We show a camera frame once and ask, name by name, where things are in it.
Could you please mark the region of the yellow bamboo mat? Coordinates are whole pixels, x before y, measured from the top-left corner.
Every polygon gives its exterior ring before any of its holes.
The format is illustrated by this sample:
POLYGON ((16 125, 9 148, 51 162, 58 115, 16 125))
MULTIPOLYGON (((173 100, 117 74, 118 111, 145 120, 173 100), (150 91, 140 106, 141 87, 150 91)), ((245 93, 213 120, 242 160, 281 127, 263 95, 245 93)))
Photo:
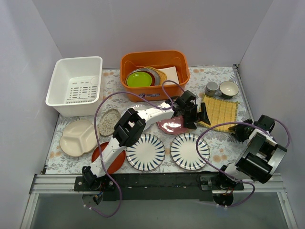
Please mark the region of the yellow bamboo mat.
POLYGON ((239 102, 215 99, 206 95, 203 95, 202 102, 205 103, 206 111, 211 125, 208 125, 204 122, 198 122, 198 125, 210 128, 211 126, 217 124, 237 121, 239 102))

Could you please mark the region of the blue striped plate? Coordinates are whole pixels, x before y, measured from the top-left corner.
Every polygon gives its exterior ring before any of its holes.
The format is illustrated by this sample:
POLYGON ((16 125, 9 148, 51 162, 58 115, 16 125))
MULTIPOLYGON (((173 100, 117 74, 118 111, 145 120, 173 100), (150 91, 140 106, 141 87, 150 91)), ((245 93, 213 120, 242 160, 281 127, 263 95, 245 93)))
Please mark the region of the blue striped plate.
POLYGON ((206 165, 196 150, 198 138, 199 136, 194 133, 183 133, 172 141, 171 157, 179 167, 192 171, 199 170, 206 165))
POLYGON ((134 145, 126 148, 126 158, 133 168, 151 171, 164 161, 165 146, 157 136, 142 134, 134 145))

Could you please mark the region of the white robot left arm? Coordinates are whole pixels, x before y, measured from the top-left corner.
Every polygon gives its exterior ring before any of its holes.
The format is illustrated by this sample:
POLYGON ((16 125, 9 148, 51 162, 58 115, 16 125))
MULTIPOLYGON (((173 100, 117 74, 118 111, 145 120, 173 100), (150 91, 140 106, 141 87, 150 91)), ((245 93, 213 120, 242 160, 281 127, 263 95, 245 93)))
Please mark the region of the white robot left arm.
POLYGON ((98 157, 93 162, 82 168, 82 177, 89 190, 96 191, 101 187, 101 177, 108 177, 111 181, 109 167, 119 157, 126 148, 134 146, 144 130, 157 122, 182 116, 184 127, 196 129, 195 123, 203 121, 210 124, 206 105, 201 103, 201 110, 195 101, 195 95, 190 91, 185 91, 181 96, 170 97, 160 105, 152 104, 142 98, 151 108, 135 111, 133 108, 127 109, 123 116, 114 124, 114 132, 109 143, 104 149, 101 148, 99 134, 96 134, 98 157))

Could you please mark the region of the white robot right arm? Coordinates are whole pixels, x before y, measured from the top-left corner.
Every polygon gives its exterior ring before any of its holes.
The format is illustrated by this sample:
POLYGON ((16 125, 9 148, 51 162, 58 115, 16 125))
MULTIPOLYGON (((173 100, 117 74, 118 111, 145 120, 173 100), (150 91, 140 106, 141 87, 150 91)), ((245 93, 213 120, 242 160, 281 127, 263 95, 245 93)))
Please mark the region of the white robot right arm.
POLYGON ((248 140, 248 144, 235 163, 221 167, 225 173, 215 178, 216 185, 220 189, 228 189, 233 184, 232 176, 237 180, 251 179, 266 183, 276 171, 287 149, 254 127, 237 124, 229 127, 229 130, 237 141, 248 140))

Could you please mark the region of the orange plastic bin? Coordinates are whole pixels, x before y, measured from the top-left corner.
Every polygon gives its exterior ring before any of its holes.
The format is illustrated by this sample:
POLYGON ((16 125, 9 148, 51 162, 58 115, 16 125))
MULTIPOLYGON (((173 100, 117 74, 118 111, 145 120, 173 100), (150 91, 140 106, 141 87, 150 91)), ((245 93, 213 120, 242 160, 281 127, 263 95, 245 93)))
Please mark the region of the orange plastic bin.
POLYGON ((166 100, 169 96, 180 96, 190 79, 190 72, 185 55, 176 50, 133 52, 121 59, 120 79, 125 91, 137 94, 148 101, 166 100), (149 87, 129 87, 126 84, 127 75, 133 70, 143 67, 163 69, 175 67, 179 85, 165 85, 165 91, 160 85, 149 87))

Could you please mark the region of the white plastic bin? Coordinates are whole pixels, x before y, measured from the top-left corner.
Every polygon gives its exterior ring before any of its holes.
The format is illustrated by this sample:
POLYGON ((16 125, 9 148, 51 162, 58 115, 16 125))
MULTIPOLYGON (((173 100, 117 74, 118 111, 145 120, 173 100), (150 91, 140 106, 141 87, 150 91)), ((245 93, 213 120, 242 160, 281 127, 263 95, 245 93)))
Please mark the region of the white plastic bin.
POLYGON ((99 56, 58 60, 46 105, 65 117, 94 115, 103 97, 102 64, 99 56))

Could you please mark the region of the floral table mat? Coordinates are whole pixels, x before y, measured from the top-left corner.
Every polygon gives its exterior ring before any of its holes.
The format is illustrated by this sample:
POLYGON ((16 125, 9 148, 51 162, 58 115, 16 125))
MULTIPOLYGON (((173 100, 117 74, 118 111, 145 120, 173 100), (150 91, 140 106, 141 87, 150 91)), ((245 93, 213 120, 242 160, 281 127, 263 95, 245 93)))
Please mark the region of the floral table mat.
MULTIPOLYGON (((222 83, 224 81, 232 81, 237 83, 238 80, 234 74, 232 67, 191 67, 189 69, 190 79, 185 88, 197 95, 197 103, 200 103, 204 95, 205 85, 208 82, 222 83)), ((104 70, 102 72, 104 80, 103 97, 106 97, 114 92, 121 92, 124 87, 120 81, 120 71, 104 70)), ((131 102, 125 94, 118 94, 108 99, 101 107, 101 113, 105 113, 108 109, 117 109, 120 113, 127 107, 132 106, 131 102)), ((80 157, 70 157, 65 154, 60 147, 60 138, 64 128, 71 122, 78 120, 78 117, 63 117, 59 116, 56 125, 56 130, 53 136, 52 144, 49 149, 48 158, 46 161, 46 175, 60 174, 80 174, 83 166, 88 166, 91 163, 92 153, 83 154, 80 157)), ((165 146, 165 158, 161 165, 154 169, 154 173, 171 173, 184 172, 173 161, 170 154, 170 145, 174 140, 173 135, 164 133, 157 124, 150 126, 146 133, 153 134, 159 137, 165 146)), ((229 133, 218 131, 209 131, 203 136, 210 148, 210 162, 220 168, 222 165, 233 163, 239 157, 240 153, 246 146, 246 143, 239 143, 229 133)))

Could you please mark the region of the small patterned mug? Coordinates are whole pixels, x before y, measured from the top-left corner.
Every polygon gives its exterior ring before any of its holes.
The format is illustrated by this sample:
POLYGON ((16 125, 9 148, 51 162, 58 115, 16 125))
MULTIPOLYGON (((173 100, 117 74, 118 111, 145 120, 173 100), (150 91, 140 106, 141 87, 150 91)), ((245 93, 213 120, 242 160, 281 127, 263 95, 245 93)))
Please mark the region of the small patterned mug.
POLYGON ((205 95, 209 97, 221 96, 222 93, 216 82, 208 82, 205 86, 205 95))

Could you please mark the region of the yellow woven basket plate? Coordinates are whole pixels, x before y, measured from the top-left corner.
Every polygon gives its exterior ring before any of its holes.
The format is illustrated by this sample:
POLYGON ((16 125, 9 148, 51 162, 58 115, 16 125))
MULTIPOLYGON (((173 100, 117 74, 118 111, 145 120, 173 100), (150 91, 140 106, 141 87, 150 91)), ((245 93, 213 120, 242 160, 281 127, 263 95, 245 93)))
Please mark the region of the yellow woven basket plate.
POLYGON ((155 83, 154 83, 155 86, 162 85, 163 82, 167 80, 166 74, 164 72, 160 71, 159 69, 156 69, 156 68, 150 67, 150 66, 145 67, 145 69, 149 69, 153 73, 154 80, 155 80, 155 83))

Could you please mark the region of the grey rimmed plate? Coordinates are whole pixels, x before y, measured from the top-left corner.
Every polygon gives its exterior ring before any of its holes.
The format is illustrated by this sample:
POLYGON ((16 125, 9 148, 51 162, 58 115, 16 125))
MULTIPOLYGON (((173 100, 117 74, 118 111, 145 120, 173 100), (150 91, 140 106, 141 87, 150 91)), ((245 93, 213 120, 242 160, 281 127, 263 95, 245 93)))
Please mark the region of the grey rimmed plate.
POLYGON ((129 87, 148 87, 159 85, 160 80, 156 69, 143 67, 130 72, 125 79, 125 84, 129 87))

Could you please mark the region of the white round plate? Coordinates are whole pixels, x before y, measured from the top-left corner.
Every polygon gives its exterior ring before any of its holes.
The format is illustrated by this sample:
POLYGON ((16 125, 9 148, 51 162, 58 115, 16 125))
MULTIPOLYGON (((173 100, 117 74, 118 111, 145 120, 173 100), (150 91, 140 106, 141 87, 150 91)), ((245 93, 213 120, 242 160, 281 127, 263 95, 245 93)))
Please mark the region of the white round plate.
POLYGON ((123 117, 123 115, 128 111, 128 109, 132 108, 133 110, 139 112, 141 110, 146 110, 149 109, 150 107, 148 105, 143 105, 143 104, 133 104, 130 107, 125 108, 122 112, 121 112, 121 117, 123 117))

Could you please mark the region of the lime green plate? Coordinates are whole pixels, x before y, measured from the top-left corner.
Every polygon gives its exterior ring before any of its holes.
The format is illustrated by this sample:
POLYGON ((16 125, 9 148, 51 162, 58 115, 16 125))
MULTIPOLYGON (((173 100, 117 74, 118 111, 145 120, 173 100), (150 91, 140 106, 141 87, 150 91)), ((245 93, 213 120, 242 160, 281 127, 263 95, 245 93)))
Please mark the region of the lime green plate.
POLYGON ((146 72, 135 72, 128 76, 127 85, 129 87, 148 87, 152 84, 153 79, 146 72))

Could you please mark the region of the red round plate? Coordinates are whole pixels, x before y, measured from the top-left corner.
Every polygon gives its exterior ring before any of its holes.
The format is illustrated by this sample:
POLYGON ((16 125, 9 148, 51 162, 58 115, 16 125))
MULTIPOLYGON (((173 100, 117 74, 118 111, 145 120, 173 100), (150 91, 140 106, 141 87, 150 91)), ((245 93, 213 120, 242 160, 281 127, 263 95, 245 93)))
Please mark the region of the red round plate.
MULTIPOLYGON (((92 154, 91 161, 94 162, 98 158, 99 155, 100 155, 99 149, 98 149, 98 147, 96 147, 92 154)), ((125 152, 125 150, 123 150, 116 157, 116 159, 112 162, 112 164, 108 167, 107 172, 109 174, 112 174, 112 173, 116 172, 117 170, 119 170, 125 161, 125 157, 126 157, 126 152, 125 152)))

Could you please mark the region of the cream divided plate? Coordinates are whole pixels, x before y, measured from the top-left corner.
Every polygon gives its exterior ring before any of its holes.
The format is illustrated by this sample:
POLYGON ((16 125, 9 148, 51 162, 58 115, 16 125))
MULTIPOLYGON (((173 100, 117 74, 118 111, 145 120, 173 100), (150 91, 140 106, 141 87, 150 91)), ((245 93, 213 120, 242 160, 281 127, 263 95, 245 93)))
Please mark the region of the cream divided plate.
POLYGON ((77 120, 68 124, 60 138, 62 151, 72 157, 79 157, 97 146, 94 125, 88 120, 77 120))

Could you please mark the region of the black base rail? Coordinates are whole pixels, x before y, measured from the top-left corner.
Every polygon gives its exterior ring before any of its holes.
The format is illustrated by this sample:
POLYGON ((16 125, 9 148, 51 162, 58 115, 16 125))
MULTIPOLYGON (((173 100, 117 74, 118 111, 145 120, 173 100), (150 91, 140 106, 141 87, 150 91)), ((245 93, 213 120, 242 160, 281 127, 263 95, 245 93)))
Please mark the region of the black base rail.
MULTIPOLYGON (((122 200, 176 200, 196 199, 213 201, 213 191, 225 192, 244 190, 243 184, 234 188, 220 189, 217 183, 217 172, 184 172, 184 173, 146 173, 146 174, 113 174, 113 179, 122 191, 122 200)), ((82 176, 76 177, 76 192, 98 192, 103 201, 117 201, 120 193, 116 185, 107 176, 96 179, 89 185, 82 176)))

